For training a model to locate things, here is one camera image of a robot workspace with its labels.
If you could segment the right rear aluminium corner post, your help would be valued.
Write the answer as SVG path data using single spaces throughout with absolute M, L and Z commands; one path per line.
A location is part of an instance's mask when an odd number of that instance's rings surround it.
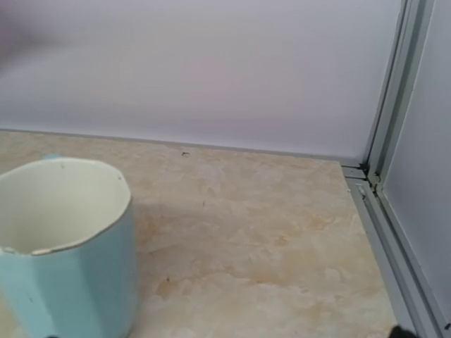
M 402 3 L 373 135 L 345 174 L 395 326 L 449 337 L 449 1 Z

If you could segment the light blue ceramic mug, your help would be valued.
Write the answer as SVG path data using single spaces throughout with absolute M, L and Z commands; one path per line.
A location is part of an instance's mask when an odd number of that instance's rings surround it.
M 1 175 L 1 291 L 29 337 L 126 337 L 137 312 L 132 194 L 102 161 Z

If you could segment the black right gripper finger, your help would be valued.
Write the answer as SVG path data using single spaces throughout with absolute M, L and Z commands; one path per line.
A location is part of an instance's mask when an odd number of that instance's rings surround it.
M 416 338 L 416 335 L 397 325 L 391 330 L 391 338 Z

